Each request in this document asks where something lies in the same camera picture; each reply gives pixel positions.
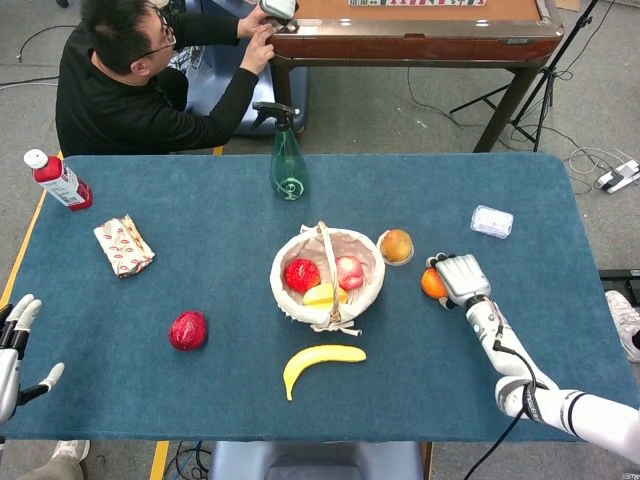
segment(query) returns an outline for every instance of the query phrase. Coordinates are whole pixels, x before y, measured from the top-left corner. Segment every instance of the shoe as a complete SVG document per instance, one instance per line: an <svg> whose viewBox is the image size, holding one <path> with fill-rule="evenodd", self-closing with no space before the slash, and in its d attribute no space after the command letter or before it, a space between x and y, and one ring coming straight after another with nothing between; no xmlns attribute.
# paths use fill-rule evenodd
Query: shoe
<svg viewBox="0 0 640 480"><path fill-rule="evenodd" d="M640 332L640 313L616 290L606 292L605 297L627 358L632 362L640 362L640 349L631 341L631 337Z"/></svg>
<svg viewBox="0 0 640 480"><path fill-rule="evenodd" d="M58 442L56 449L51 456L51 459L66 455L68 457L75 458L78 462L81 462L87 455L89 455L89 447L91 443L89 440L70 440L68 442Z"/></svg>

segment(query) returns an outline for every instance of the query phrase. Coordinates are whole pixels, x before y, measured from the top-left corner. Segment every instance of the white cloth liner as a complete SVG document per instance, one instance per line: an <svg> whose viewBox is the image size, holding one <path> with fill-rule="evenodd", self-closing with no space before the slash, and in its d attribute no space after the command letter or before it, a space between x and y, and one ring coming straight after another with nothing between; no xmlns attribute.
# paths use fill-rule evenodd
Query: white cloth liner
<svg viewBox="0 0 640 480"><path fill-rule="evenodd" d="M278 307L286 316L311 324L316 332L340 330L350 335L360 335L360 330L352 330L350 327L354 325L353 319L364 312L378 296L384 281L385 263L380 251L367 236L340 228L327 230L334 255L325 252L319 227L303 225L300 234L289 240L273 260L269 278L271 290ZM338 305L339 318L332 322L331 310L303 306L302 295L287 287L282 278L285 267L294 258L308 258L318 266L322 283L332 283L328 257L335 259L343 255L354 256L360 261L364 283L347 292L349 299L346 304Z"/></svg>

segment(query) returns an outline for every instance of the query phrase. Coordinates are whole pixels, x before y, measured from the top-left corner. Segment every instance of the eyeglasses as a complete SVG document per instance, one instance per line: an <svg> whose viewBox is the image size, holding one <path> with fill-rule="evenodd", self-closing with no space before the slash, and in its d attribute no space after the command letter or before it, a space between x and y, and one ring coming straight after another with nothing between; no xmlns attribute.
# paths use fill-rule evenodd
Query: eyeglasses
<svg viewBox="0 0 640 480"><path fill-rule="evenodd" d="M145 53L144 55L140 55L135 60L132 60L133 62L135 62L136 60L140 60L141 58L147 57L149 55L152 55L154 53L160 52L160 51L164 50L165 48L172 48L177 42L176 36L173 33L173 28L171 27L171 25L169 25L167 23L167 19L165 18L163 13L157 7L153 7L153 10L154 10L154 12L156 12L158 17L160 18L160 23L162 24L162 33L164 33L164 36L167 39L167 42L169 42L169 43L167 45L165 45L164 47L156 48L155 50L151 50L151 51Z"/></svg>

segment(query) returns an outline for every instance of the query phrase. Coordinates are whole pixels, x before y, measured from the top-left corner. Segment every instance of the red and white bottle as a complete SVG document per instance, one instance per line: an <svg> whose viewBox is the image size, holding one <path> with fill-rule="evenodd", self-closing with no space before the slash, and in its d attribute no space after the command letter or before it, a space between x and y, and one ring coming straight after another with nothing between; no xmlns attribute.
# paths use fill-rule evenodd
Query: red and white bottle
<svg viewBox="0 0 640 480"><path fill-rule="evenodd" d="M33 149L24 154L33 169L33 179L69 210L82 210L93 203L91 188L58 157Z"/></svg>

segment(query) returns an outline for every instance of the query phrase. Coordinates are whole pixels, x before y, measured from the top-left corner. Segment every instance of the red apple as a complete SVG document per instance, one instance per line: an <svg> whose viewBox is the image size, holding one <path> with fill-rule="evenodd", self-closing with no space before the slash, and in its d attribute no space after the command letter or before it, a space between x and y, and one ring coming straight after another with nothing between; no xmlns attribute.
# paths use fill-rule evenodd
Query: red apple
<svg viewBox="0 0 640 480"><path fill-rule="evenodd" d="M207 319L202 312L187 310L169 329L169 343L178 350L195 350L207 338Z"/></svg>
<svg viewBox="0 0 640 480"><path fill-rule="evenodd" d="M344 256L336 260L338 268L338 285L345 290L353 290L362 286L364 272L362 265L356 257Z"/></svg>
<svg viewBox="0 0 640 480"><path fill-rule="evenodd" d="M296 258L284 270L284 281L291 290L305 293L320 284L320 270L308 258Z"/></svg>

